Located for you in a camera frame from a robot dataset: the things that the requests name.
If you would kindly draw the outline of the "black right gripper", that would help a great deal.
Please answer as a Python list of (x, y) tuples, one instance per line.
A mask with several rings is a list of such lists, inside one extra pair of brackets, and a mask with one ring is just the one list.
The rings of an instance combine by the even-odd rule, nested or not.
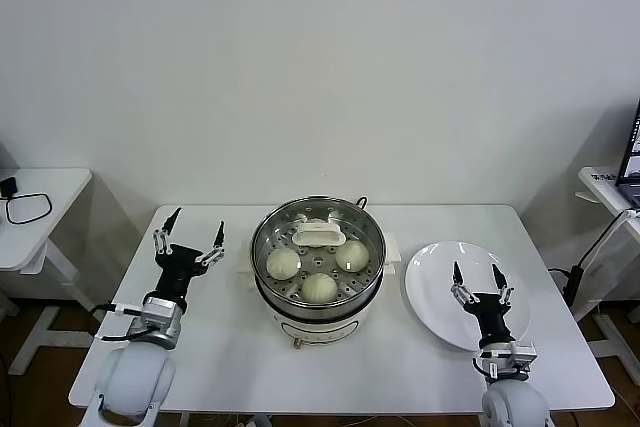
[(460, 305), (464, 305), (464, 310), (476, 318), (481, 332), (478, 342), (480, 348), (489, 344), (514, 341), (504, 320), (504, 315), (511, 309), (509, 304), (513, 288), (508, 285), (505, 275), (496, 264), (492, 265), (492, 272), (499, 294), (474, 295), (464, 285), (458, 262), (455, 261), (453, 264), (451, 293)]

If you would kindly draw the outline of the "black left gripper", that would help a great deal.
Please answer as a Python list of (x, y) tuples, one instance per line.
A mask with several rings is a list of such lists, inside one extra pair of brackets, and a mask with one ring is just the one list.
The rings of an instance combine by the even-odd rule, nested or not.
[(221, 221), (213, 246), (207, 253), (191, 247), (169, 242), (181, 208), (178, 207), (163, 225), (153, 232), (155, 262), (161, 268), (156, 287), (149, 293), (151, 297), (168, 301), (185, 301), (191, 279), (202, 276), (207, 266), (220, 261), (224, 255), (224, 222)]

